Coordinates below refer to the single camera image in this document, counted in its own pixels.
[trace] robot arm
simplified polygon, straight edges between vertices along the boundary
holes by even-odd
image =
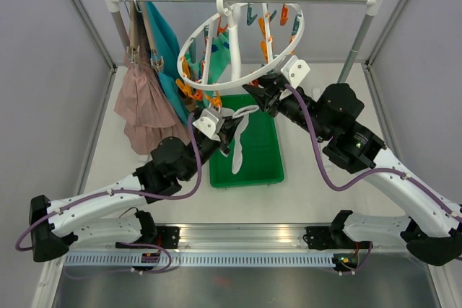
[[[193,117],[197,119],[194,122],[194,138],[200,162],[207,162],[218,149],[228,154],[228,146],[242,118],[222,117],[214,109],[196,109]],[[136,169],[132,175],[91,193],[54,201],[44,195],[33,198],[30,202],[30,225],[55,212],[31,231],[34,261],[58,258],[75,247],[155,244],[157,230],[151,215],[145,211],[138,211],[128,218],[101,219],[127,208],[141,209],[163,198],[186,198],[197,190],[199,184],[186,195],[173,195],[181,189],[179,180],[190,180],[197,173],[197,158],[192,143],[186,146],[179,138],[166,138],[151,155],[152,160]]]
[[[356,121],[364,104],[348,84],[328,86],[315,101],[300,87],[297,88],[299,99],[294,94],[282,97],[290,87],[279,73],[263,76],[258,83],[259,87],[246,85],[244,88],[263,112],[273,117],[281,113],[310,132],[315,152],[318,150],[316,141],[327,140],[323,153],[336,166],[357,175],[345,186],[336,187],[323,168],[321,155],[316,153],[321,174],[331,188],[346,190],[365,178],[407,214],[393,218],[341,211],[329,228],[331,241],[338,247],[361,241],[381,247],[406,245],[410,253],[432,265],[443,265],[461,255],[461,207],[415,177],[380,138]],[[306,105],[308,121],[300,103]],[[325,249],[308,242],[308,246],[311,245],[315,249]]]

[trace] gray floor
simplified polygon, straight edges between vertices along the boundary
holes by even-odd
[[[108,268],[67,268],[75,276]],[[427,267],[373,255],[355,276],[318,268],[177,268],[160,275],[61,278],[55,308],[440,307]]]

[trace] green plastic tray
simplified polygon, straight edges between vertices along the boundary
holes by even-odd
[[[233,110],[256,104],[255,100],[247,94],[222,96],[222,102],[223,107]],[[251,113],[248,127],[240,140],[243,145],[243,164],[236,175],[231,172],[234,141],[230,144],[231,152],[228,157],[224,157],[217,151],[210,158],[210,185],[212,187],[265,185],[284,180],[273,118],[262,112]]]

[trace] pink cloth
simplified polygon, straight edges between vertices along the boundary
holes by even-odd
[[[139,27],[140,63],[138,66],[128,63],[114,111],[126,120],[123,132],[131,148],[145,155],[156,149],[164,138],[178,137],[184,144],[190,139],[150,66],[149,42],[142,21]]]

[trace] white floor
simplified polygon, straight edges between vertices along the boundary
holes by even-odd
[[[322,92],[327,85],[334,83],[342,64],[316,63],[310,67],[311,72],[302,84],[307,94],[313,87],[321,88]],[[245,69],[256,68],[245,66]],[[113,112],[125,73],[126,68],[119,68],[115,77],[86,192],[115,182],[143,165],[123,134],[124,120]],[[381,136],[360,64],[353,66],[347,82],[365,104],[358,121]],[[202,185],[195,196],[184,201],[159,201],[146,210],[160,223],[330,222],[341,209],[377,216],[404,214],[395,203],[366,182],[359,182],[343,193],[330,190],[316,167],[308,134],[280,115],[276,117],[276,128],[284,163],[282,183],[215,189],[209,183],[209,165],[205,164]],[[352,179],[350,174],[337,167],[329,175],[336,184]],[[178,194],[190,191],[195,179],[182,182],[183,189]]]

